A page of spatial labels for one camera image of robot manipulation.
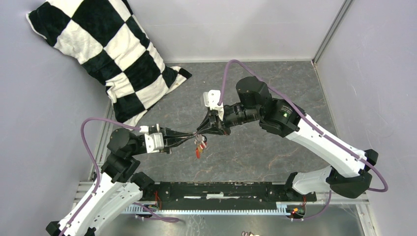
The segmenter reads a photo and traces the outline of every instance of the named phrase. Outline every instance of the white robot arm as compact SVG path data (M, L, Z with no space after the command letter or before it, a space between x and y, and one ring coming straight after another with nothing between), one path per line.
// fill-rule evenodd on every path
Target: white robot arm
M369 167L359 160L375 165L377 152L372 149L363 151L345 143L299 108L305 116L301 118L284 99L272 98L266 83L255 77L241 79L236 84L236 90L240 102L234 105L218 105L219 90L203 94L202 102L208 113L197 133L229 135L230 127L259 120L259 125L268 133L294 141L330 164L322 170L292 173L287 179L287 186L298 194L333 190L344 197L357 198L369 188L372 179Z
M115 130L107 145L111 154L102 167L100 183L96 179L76 207L62 220L51 222L47 232L52 236L99 235L103 226L142 198L143 188L154 183L143 173L134 174L140 162L132 156L170 152L164 143L169 141L164 139L164 135L170 132L169 129L161 129L158 124L141 126L139 136L127 129Z

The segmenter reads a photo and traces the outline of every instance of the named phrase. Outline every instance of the gray wall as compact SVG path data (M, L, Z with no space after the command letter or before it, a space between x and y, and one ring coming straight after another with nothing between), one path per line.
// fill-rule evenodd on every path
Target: gray wall
M369 197L384 236L416 229L416 12L415 0L355 1L318 62L340 137L380 154L390 189Z
M129 0L170 62L312 59L343 0Z
M0 235L46 235L71 208L91 164L80 124L103 116L105 89L35 34L25 14L42 0L0 3ZM94 148L101 124L86 128Z

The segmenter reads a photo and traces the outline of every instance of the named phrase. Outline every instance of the checkered pillow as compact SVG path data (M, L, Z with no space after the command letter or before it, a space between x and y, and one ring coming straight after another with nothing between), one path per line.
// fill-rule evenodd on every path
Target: checkered pillow
M126 0L48 0L27 19L49 45L106 86L119 122L136 125L191 77L165 66Z

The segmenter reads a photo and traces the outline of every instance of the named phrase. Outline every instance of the metal frame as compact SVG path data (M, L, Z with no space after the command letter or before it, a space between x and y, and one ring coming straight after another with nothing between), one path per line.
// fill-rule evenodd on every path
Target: metal frame
M106 108L105 118L112 119L112 120L115 119L113 105L111 101L109 101L109 104ZM100 136L99 136L99 139L97 141L97 144L94 150L95 161L97 162L100 168L101 166L103 166L106 160L107 151L108 151L107 144L110 141L110 134L112 133L112 131L113 131L113 124L108 123L108 122L103 122L101 126ZM94 166L91 165L89 180L93 180L93 179L94 179Z
M93 182L80 182L77 193L74 199L73 208L76 206L76 204L84 197L84 195L88 192ZM121 188L117 190L110 200L120 194ZM315 202L308 202L308 205L324 205L328 200L328 193L316 193L317 201ZM139 203L144 205L151 205L154 204L154 202L147 202L147 201L139 201ZM284 212L283 209L287 208L287 206L295 205L298 206L301 204L301 202L276 202L277 204L277 211L274 210L247 210L247 211L236 211L236 212L228 212L228 211L197 211L197 210L161 210L156 213L158 214L233 214L233 215L283 215ZM332 192L332 198L330 201L330 205L333 206L345 206L345 205L355 205L357 214L359 216L359 222L362 226L363 232L365 236L379 236L380 233L378 232L378 228L376 227L375 219L372 214L372 209L370 208L370 202L368 199L368 196L366 193L361 194L356 199L349 199L342 197L334 192ZM126 210L122 213L132 213L132 206L129 206L126 208ZM141 209L137 209L135 207L135 213L138 214L147 214L146 212L142 211Z
M337 28L339 27L340 23L342 22L343 18L346 15L346 12L349 10L350 6L352 5L354 0L345 0L339 9L339 12L336 15L336 18L333 20L325 38L323 39L318 51L316 52L312 62L315 65L323 55L324 50L328 46L329 42L333 38L334 33L336 32Z

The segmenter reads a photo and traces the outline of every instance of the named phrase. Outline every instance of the purple cable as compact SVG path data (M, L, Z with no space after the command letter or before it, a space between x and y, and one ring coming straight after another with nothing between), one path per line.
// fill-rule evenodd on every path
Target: purple cable
M97 165L97 162L95 161L95 158L94 158L94 156L93 156L93 154L92 154L92 152L91 152L91 150L89 148L89 145L87 144L86 136L84 134L84 127L85 127L85 125L87 124L87 122L92 121L92 120L100 120L100 121L109 122L109 123L112 123L112 124L119 125L119 126L121 126L123 128L128 128L128 129L133 129L133 130L141 130L140 127L134 127L134 126L126 125L126 124L123 124L123 123L120 123L120 122L117 122L117 121L114 121L114 120L111 120L111 119L100 118L100 117L90 117L90 118L87 118L81 124L81 139L83 140L83 143L84 143L84 146L86 147L87 153L89 154L90 159L91 159L91 161L92 161L92 163L94 165L95 172L97 173L97 179L96 179L97 180L97 183L96 183L95 187L93 188L91 194L87 197L87 199L81 204L81 206L75 211L75 213L72 215L72 217L68 220L67 224L69 224L69 225L71 225L71 223L72 223L72 221L74 221L75 217L80 213L80 211L90 201L90 199L93 196L92 194L96 193L96 191L97 191L97 189L98 189L98 187L100 185L100 181L101 181L100 169L99 169L99 167ZM65 226L62 229L62 231L59 234L59 236L63 236L66 230L67 230L67 227Z
M309 216L309 217L306 217L306 218L302 218L302 219L292 219L292 221L310 220L310 219L316 218L317 216L323 214L323 212L325 212L325 210L328 208L328 205L330 205L330 199L331 199L331 191L328 192L328 200L326 202L325 207L319 213L317 213L315 215L312 215L312 216Z
M249 67L247 67L245 64L243 64L242 62L233 59L230 60L227 64L226 67L224 68L224 74L223 74L223 83L222 83L222 88L221 88L221 92L220 92L220 99L218 102L218 105L221 105L223 103L223 97L224 97L224 90L226 88L226 80L227 80L227 74L229 72L229 67L232 63L237 63L239 64L241 67L243 67L247 72L249 72L251 75L255 76L259 81L264 82L264 80L262 79L262 77L258 76L253 70L251 70ZM319 128L317 128L315 125L313 125L303 114L302 112L298 109L298 107L291 101L291 99L281 93L280 91L278 91L277 89L275 89L274 87L268 85L268 88L275 92L276 94L278 94L278 96L282 97L286 102L288 102L288 104L297 112L297 114L310 126L312 127L315 131L317 131L320 135L323 135L324 132L321 131ZM328 135L324 135L323 137L325 137L327 140L329 140L330 142L334 143L336 146L340 147L341 149L345 150L347 153L349 153L351 156L353 156L356 160L359 160L360 162L364 163L366 166L368 166L371 170L373 170L375 172L375 174L378 176L378 178L381 180L382 184L384 185L383 189L377 189L377 188L368 188L369 191L374 191L374 192L387 192L388 191L388 184L385 181L384 177L382 176L382 174L368 161L361 159L356 153L354 153L353 151L347 149L345 146L343 146L341 143L337 142L336 140L332 139L331 137L329 137Z
M156 218L145 218L145 220L162 220L163 222L167 222L167 223L176 223L180 221L180 219L174 218L174 217L160 217L159 215L153 213L152 210L150 210L143 204L140 204L140 203L133 203L133 204L142 207L145 211L149 212L151 215L156 217Z

